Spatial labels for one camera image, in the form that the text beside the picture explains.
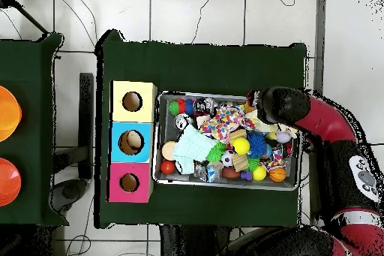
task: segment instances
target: basketball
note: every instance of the basketball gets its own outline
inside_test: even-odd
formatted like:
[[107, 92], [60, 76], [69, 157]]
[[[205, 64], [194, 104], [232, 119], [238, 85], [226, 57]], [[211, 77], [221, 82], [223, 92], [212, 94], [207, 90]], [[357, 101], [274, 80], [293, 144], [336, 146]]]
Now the basketball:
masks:
[[269, 171], [269, 178], [275, 182], [284, 181], [286, 176], [287, 176], [287, 172], [283, 167], [278, 167], [276, 169]]

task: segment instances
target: shape sorter box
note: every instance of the shape sorter box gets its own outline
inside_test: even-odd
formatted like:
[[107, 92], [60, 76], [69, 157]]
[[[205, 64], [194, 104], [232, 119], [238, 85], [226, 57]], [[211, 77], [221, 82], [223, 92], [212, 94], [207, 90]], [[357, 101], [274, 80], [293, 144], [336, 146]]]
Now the shape sorter box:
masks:
[[[111, 111], [114, 122], [153, 122], [158, 89], [153, 83], [113, 80], [111, 82]], [[136, 94], [138, 107], [125, 106], [125, 97]]]
[[[125, 191], [122, 188], [122, 178], [127, 174], [136, 178], [135, 191]], [[152, 191], [151, 164], [111, 163], [108, 202], [148, 203]]]
[[[128, 155], [119, 147], [120, 137], [126, 131], [135, 131], [141, 138], [141, 149], [136, 154]], [[152, 160], [153, 123], [112, 122], [111, 162], [141, 162]]]

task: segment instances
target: silver tray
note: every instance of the silver tray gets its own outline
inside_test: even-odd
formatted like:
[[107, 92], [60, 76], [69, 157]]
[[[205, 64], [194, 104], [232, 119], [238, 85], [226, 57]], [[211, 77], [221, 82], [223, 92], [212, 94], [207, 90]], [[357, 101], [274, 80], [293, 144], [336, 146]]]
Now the silver tray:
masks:
[[286, 160], [286, 179], [283, 182], [273, 182], [268, 175], [263, 181], [244, 181], [243, 179], [220, 178], [213, 183], [207, 183], [193, 174], [181, 175], [177, 170], [169, 175], [161, 172], [161, 147], [167, 141], [177, 141], [181, 133], [174, 124], [175, 117], [168, 111], [168, 104], [177, 99], [213, 98], [218, 103], [231, 101], [235, 104], [244, 104], [246, 97], [228, 95], [196, 94], [188, 92], [162, 92], [156, 98], [156, 112], [154, 123], [154, 149], [152, 159], [152, 178], [159, 183], [177, 185], [206, 185], [224, 188], [245, 188], [261, 190], [292, 191], [299, 185], [298, 166], [301, 163], [302, 150], [299, 145], [302, 141], [302, 133], [293, 140], [292, 156]]

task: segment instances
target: dark green table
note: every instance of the dark green table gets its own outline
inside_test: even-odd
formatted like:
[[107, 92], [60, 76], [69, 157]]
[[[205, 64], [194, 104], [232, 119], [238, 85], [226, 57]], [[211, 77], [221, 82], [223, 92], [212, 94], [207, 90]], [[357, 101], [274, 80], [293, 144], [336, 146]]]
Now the dark green table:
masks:
[[0, 85], [22, 108], [15, 132], [0, 142], [0, 157], [16, 165], [22, 186], [16, 200], [0, 207], [0, 224], [63, 225], [49, 206], [53, 180], [53, 55], [62, 36], [37, 42], [0, 41]]
[[95, 225], [109, 223], [294, 226], [298, 190], [265, 191], [155, 183], [147, 204], [105, 201], [110, 80], [153, 82], [159, 91], [246, 95], [270, 86], [302, 88], [306, 47], [126, 43], [116, 30], [96, 46]]

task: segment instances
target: pink box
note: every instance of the pink box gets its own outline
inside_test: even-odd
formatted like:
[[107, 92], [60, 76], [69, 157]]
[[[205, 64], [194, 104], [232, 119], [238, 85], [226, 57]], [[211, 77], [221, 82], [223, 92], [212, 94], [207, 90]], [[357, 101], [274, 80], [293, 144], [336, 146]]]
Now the pink box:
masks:
[[[139, 180], [136, 191], [127, 192], [120, 186], [120, 179], [132, 173]], [[148, 203], [153, 190], [151, 165], [146, 163], [113, 162], [110, 167], [108, 202]]]

